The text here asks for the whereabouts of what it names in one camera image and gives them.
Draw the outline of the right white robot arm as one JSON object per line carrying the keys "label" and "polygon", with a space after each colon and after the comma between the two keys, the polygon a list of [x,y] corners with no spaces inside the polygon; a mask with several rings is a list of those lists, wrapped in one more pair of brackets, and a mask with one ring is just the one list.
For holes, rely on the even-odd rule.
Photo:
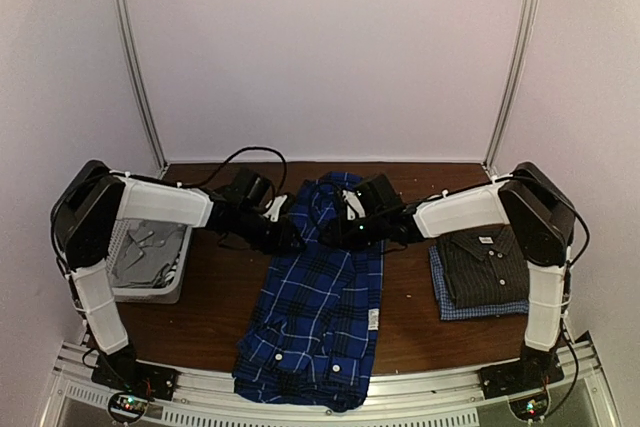
{"label": "right white robot arm", "polygon": [[573,203],[534,163],[473,187],[405,202],[389,179],[376,175],[338,194],[339,213],[320,230],[332,248],[362,250],[378,241],[402,246],[451,237],[473,229],[508,226],[529,275],[528,318],[521,355],[512,377],[535,387],[551,371],[548,355],[561,336],[570,299]]}

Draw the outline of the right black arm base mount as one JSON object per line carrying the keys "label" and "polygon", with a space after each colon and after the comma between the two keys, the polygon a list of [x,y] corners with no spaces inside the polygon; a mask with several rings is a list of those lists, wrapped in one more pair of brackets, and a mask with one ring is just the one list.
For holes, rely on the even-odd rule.
{"label": "right black arm base mount", "polygon": [[482,367],[480,385],[485,399],[511,396],[529,390],[543,390],[564,379],[557,355],[558,343],[549,350],[538,350],[521,344],[516,360]]}

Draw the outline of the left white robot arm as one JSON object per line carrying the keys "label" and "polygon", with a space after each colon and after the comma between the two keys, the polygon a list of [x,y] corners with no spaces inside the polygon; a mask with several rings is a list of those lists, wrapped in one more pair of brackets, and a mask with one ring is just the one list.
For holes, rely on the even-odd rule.
{"label": "left white robot arm", "polygon": [[147,220],[232,234],[268,255],[301,251],[299,229],[288,216],[294,197],[285,193],[262,201],[271,183],[241,170],[215,190],[116,172],[99,160],[76,174],[50,214],[52,246],[98,350],[108,357],[106,376],[123,391],[144,380],[121,321],[108,279],[107,259],[115,224]]}

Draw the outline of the blue plaid long sleeve shirt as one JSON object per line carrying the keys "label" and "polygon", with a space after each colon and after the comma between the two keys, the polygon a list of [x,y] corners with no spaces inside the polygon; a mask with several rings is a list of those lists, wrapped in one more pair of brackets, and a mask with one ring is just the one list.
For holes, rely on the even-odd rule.
{"label": "blue plaid long sleeve shirt", "polygon": [[361,180],[329,172],[306,180],[291,210],[306,248],[272,258],[248,329],[237,344],[236,394],[258,403],[361,406],[378,340],[382,243],[333,249],[319,232],[337,213],[337,190]]}

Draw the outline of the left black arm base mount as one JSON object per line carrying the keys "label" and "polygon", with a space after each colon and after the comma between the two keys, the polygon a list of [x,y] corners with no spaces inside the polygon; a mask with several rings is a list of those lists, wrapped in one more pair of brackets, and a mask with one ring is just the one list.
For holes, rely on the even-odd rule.
{"label": "left black arm base mount", "polygon": [[147,400],[172,401],[178,372],[170,367],[141,362],[132,345],[107,355],[97,348],[91,380],[113,390]]}

